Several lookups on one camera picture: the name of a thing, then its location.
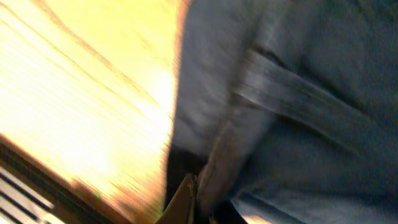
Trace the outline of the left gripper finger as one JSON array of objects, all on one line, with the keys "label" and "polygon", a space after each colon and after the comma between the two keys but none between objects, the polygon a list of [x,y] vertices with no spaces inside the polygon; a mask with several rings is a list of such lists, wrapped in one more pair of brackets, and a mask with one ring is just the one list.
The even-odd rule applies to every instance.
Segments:
[{"label": "left gripper finger", "polygon": [[197,177],[187,174],[155,224],[195,224]]}]

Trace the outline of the navy blue shorts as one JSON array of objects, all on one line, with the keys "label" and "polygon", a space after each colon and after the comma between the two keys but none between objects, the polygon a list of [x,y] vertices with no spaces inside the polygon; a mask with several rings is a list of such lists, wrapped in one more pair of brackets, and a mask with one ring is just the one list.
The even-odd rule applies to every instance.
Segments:
[{"label": "navy blue shorts", "polygon": [[397,222],[397,2],[190,1],[168,205],[196,217]]}]

